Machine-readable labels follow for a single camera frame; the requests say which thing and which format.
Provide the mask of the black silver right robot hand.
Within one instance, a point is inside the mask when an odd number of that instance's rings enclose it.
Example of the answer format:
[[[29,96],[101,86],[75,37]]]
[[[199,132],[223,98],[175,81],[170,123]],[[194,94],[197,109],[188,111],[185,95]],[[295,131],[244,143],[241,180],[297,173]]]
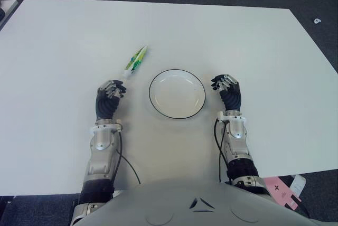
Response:
[[[213,90],[219,92],[226,110],[240,111],[241,91],[239,82],[229,74],[220,74],[211,81]]]

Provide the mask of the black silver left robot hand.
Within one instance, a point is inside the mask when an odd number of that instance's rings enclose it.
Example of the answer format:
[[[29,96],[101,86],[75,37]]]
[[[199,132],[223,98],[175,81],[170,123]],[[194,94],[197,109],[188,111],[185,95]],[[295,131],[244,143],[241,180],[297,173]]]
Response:
[[[108,80],[98,88],[95,104],[97,120],[113,118],[127,90],[123,84],[119,80]]]

